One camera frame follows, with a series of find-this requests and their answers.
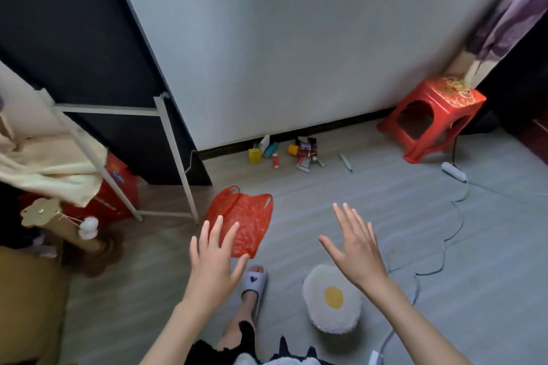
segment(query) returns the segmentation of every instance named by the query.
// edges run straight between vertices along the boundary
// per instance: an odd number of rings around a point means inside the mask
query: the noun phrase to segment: gray floor
[[[318,235],[341,241],[331,203],[348,202],[373,222],[385,262],[403,267],[393,279],[411,295],[413,272],[441,262],[441,240],[458,222],[449,201],[461,196],[464,185],[441,173],[443,156],[406,163],[400,147],[377,133],[375,122],[317,138],[325,169],[299,172],[284,152],[277,170],[269,161],[250,166],[245,153],[224,156],[205,162],[215,186],[195,188],[194,196],[202,214],[230,185],[274,196],[270,228],[256,257],[270,275],[257,333],[263,359],[285,335],[297,355],[314,345],[325,360],[362,364],[389,331],[375,307],[365,301],[357,330],[333,337],[311,326],[301,297],[307,273],[332,263]],[[353,174],[339,161],[340,152],[352,163]],[[548,192],[548,167],[503,132],[462,138],[457,162],[473,182],[512,197],[471,188],[461,205],[465,226],[448,246],[445,270],[421,279],[417,308],[476,365],[544,364],[548,195],[531,192]],[[184,206],[178,187],[147,186],[141,197],[146,209]],[[61,364],[137,364],[182,297],[188,244],[197,227],[148,218],[120,228],[127,237],[123,260],[100,278],[72,280]],[[215,343],[237,305],[233,295],[201,337]],[[397,338],[386,349],[385,364],[411,364]]]

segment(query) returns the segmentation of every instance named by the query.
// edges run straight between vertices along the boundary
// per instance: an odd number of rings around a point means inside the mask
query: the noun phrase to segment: red package
[[[139,195],[137,192],[137,178],[130,172],[127,165],[115,155],[109,153],[105,169],[107,169],[120,189],[122,189],[124,194],[128,197],[129,201],[133,203],[133,206],[138,208]],[[41,195],[32,192],[21,195],[18,198],[19,207],[23,210],[41,197]],[[61,208],[65,215],[80,220],[84,220],[86,216],[94,216],[99,220],[99,226],[121,221],[133,216],[131,211],[127,209],[126,205],[104,180],[101,183],[99,192],[97,192],[86,207],[81,208],[74,206],[72,203],[62,202]]]
[[[273,208],[272,195],[245,195],[237,186],[231,186],[213,198],[205,219],[213,225],[219,215],[223,216],[221,244],[230,227],[235,222],[239,222],[240,227],[234,239],[232,256],[237,258],[243,254],[249,254],[250,258],[254,258],[269,228]]]

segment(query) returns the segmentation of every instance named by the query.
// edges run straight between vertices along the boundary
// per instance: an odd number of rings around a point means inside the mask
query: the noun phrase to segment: marker
[[[352,166],[350,166],[350,163],[348,163],[348,161],[346,160],[346,157],[344,157],[344,155],[342,153],[339,153],[339,157],[341,158],[342,162],[344,163],[344,166],[346,166],[346,168],[350,171],[350,173],[353,173],[352,172]]]

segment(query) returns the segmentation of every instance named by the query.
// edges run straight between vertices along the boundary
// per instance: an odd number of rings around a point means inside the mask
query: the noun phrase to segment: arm
[[[319,240],[346,278],[359,288],[390,322],[415,365],[471,365],[424,316],[386,271],[371,223],[347,204],[333,210],[342,230],[344,252],[325,236]]]
[[[190,242],[192,271],[185,296],[175,306],[166,327],[140,365],[184,364],[192,343],[202,327],[213,311],[238,285],[245,272],[249,256],[243,255],[234,272],[230,272],[232,244],[239,224],[235,223],[230,228],[223,245],[219,246],[222,226],[223,217],[219,216],[211,229],[211,234],[209,234],[209,222],[204,222],[199,245],[196,237],[192,237]]]

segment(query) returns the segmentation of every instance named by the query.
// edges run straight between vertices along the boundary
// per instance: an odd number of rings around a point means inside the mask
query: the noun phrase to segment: finger
[[[200,260],[200,257],[198,255],[198,239],[196,237],[192,237],[192,239],[190,240],[190,249],[188,250],[188,252],[190,254],[190,265],[192,267],[196,267]]]
[[[243,273],[245,272],[245,268],[247,267],[248,260],[249,260],[249,254],[244,254],[242,257],[240,257],[240,259],[238,260],[238,264],[236,265],[236,268],[230,275],[232,283],[237,284],[242,279]]]
[[[360,222],[360,227],[362,228],[364,236],[365,237],[370,236],[371,238],[373,238],[373,236],[371,235],[371,231],[369,230],[368,224],[363,220],[360,214],[358,214],[358,211],[353,209],[352,212],[358,219],[358,222]]]
[[[318,240],[320,243],[322,243],[323,248],[325,248],[325,251],[327,251],[327,253],[331,256],[335,264],[338,263],[339,261],[342,261],[342,259],[344,258],[344,253],[341,252],[335,246],[335,244],[333,244],[331,239],[329,239],[325,235],[320,235]]]
[[[221,228],[223,227],[223,216],[219,215],[215,225],[211,228],[211,234],[209,234],[209,248],[219,248],[219,237],[221,236]]]
[[[342,204],[342,209],[344,210],[346,217],[350,222],[350,225],[352,225],[352,230],[354,231],[354,234],[356,234],[358,237],[363,238],[364,232],[362,230],[362,226],[360,225],[360,221],[358,221],[352,209],[350,209],[347,203]]]
[[[238,232],[239,222],[235,222],[234,225],[230,227],[229,232],[226,233],[225,239],[223,240],[222,249],[232,251],[232,245],[234,244],[234,238],[236,238],[236,233]]]
[[[377,241],[376,241],[376,234],[375,234],[375,230],[373,229],[373,224],[368,222],[367,223],[367,228],[369,229],[369,233],[371,234],[371,238],[373,239],[373,241],[375,242],[375,244],[377,244]]]
[[[337,217],[337,222],[339,223],[339,226],[341,228],[342,236],[348,237],[349,235],[352,235],[352,225],[350,224],[350,221],[348,220],[345,212],[341,208],[339,208],[336,203],[333,204],[333,212],[335,213],[335,217]]]
[[[209,237],[209,221],[205,221],[200,233],[200,254],[207,250],[207,242]]]

